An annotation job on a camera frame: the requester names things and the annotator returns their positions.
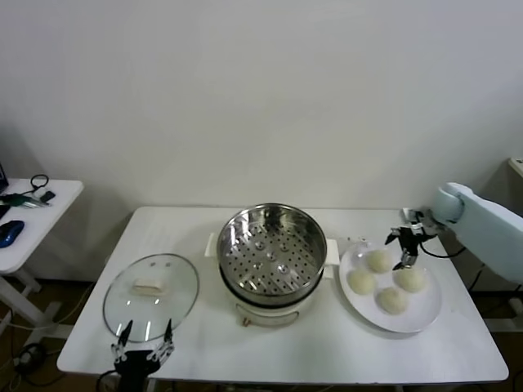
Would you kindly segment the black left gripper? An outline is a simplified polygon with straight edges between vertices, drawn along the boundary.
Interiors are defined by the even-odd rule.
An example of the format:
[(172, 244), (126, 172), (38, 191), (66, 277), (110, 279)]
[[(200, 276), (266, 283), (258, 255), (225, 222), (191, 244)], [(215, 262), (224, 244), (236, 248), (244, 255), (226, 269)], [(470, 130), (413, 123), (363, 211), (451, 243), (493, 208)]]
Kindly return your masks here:
[(163, 342), (152, 350), (128, 351), (125, 346), (132, 331), (133, 321), (121, 331), (118, 342), (111, 345), (115, 371), (120, 376), (118, 392), (141, 392), (145, 390), (145, 381), (149, 375), (160, 369), (174, 351), (172, 320), (168, 320)]

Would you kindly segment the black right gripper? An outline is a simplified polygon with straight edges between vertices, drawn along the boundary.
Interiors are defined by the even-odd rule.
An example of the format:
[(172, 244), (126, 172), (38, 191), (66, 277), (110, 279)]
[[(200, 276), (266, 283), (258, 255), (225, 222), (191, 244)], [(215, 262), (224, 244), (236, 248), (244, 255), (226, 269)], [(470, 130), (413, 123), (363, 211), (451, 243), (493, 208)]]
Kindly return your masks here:
[(393, 270), (412, 268), (418, 259), (418, 247), (429, 240), (429, 235), (423, 228), (416, 230), (409, 226), (391, 228), (387, 235), (385, 244), (388, 245), (399, 239), (402, 247), (400, 262), (393, 267)]

